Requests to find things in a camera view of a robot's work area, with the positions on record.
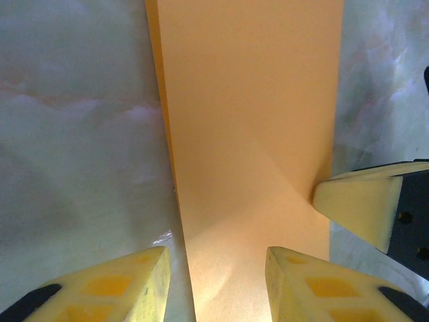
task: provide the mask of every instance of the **orange paper sheet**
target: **orange paper sheet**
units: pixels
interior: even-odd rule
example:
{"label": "orange paper sheet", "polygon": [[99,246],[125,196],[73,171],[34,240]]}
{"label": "orange paper sheet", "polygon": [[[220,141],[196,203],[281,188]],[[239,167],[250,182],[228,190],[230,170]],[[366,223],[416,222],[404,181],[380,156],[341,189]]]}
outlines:
{"label": "orange paper sheet", "polygon": [[198,321],[271,321],[265,254],[328,258],[343,0],[146,0]]}

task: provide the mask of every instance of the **orange paper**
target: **orange paper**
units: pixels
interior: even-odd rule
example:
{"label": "orange paper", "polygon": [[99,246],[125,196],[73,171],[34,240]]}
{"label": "orange paper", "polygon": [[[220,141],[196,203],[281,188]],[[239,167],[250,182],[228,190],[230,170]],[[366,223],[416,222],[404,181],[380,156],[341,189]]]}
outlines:
{"label": "orange paper", "polygon": [[343,0],[146,0],[199,321],[271,321],[265,254],[328,258]]}

